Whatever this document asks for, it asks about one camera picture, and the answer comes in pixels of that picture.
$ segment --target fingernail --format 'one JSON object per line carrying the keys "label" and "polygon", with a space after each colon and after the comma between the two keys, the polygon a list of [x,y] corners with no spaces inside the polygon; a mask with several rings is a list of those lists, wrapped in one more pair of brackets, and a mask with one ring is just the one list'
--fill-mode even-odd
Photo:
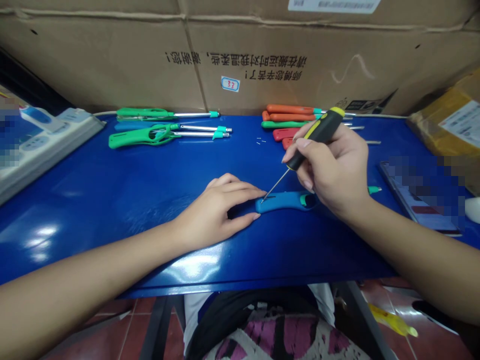
{"label": "fingernail", "polygon": [[308,144],[310,144],[312,142],[312,140],[309,140],[309,139],[306,139],[306,138],[298,138],[295,143],[298,145],[299,148],[304,148],[306,147]]}
{"label": "fingernail", "polygon": [[314,191],[313,191],[313,189],[312,189],[314,186],[312,185],[312,183],[311,183],[310,181],[305,180],[305,181],[303,182],[303,186],[305,186],[305,188],[306,188],[309,192],[311,192],[312,194],[314,193]]}

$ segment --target white cable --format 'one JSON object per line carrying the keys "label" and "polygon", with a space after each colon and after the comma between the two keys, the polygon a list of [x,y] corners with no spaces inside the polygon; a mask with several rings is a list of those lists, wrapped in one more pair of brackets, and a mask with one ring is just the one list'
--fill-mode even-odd
{"label": "white cable", "polygon": [[357,118],[389,118],[389,119],[406,119],[408,116],[383,115],[383,114],[357,114]]}
{"label": "white cable", "polygon": [[93,116],[100,116],[100,115],[116,115],[117,111],[102,111],[102,112],[96,112],[92,114]]}

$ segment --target blue tabletop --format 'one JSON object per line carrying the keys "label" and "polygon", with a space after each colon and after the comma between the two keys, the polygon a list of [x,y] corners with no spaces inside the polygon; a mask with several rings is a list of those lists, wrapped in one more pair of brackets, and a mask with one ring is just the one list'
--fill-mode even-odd
{"label": "blue tabletop", "polygon": [[[0,207],[0,284],[65,257],[172,220],[208,182],[232,173],[261,189],[283,174],[281,143],[260,127],[259,116],[188,121],[233,128],[231,138],[176,139],[168,145],[109,149],[107,127]],[[374,198],[402,213],[377,165],[392,156],[430,153],[403,120],[357,118],[370,146],[368,185]],[[303,188],[289,173],[275,191]],[[234,209],[255,211],[254,202]],[[480,249],[479,226],[465,221],[460,241]],[[324,207],[263,214],[247,229],[167,263],[125,297],[243,290],[315,282],[388,277],[395,271]]]}

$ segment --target black and yellow screwdriver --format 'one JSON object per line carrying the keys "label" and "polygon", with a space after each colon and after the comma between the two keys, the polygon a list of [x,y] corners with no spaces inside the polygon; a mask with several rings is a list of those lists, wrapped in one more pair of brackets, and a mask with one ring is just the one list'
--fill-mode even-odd
{"label": "black and yellow screwdriver", "polygon": [[[342,123],[344,119],[345,111],[343,111],[339,107],[332,107],[328,110],[323,116],[318,119],[308,130],[305,134],[305,139],[313,140],[317,143],[327,143],[332,139],[335,131],[337,131],[338,127]],[[287,175],[290,170],[297,171],[302,165],[305,160],[305,156],[302,155],[300,151],[295,151],[293,157],[286,163],[286,167],[288,168],[285,173],[281,176],[281,178],[273,185],[270,191],[265,195],[265,197],[261,200],[262,204],[265,199],[270,195],[270,193],[275,189],[275,187],[282,181],[282,179]]]}

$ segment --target hand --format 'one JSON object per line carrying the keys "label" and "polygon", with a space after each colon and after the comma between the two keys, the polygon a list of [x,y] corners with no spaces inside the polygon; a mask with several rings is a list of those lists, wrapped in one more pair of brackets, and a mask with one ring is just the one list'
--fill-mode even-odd
{"label": "hand", "polygon": [[344,124],[340,124],[330,144],[303,138],[314,121],[304,125],[293,138],[282,163],[298,149],[306,160],[298,169],[300,183],[318,195],[338,217],[347,218],[370,199],[367,189],[367,143]]}
{"label": "hand", "polygon": [[216,244],[260,217],[259,213],[251,212],[230,220],[227,211],[265,194],[265,191],[226,173],[210,181],[205,191],[173,220],[174,228],[189,251]]}

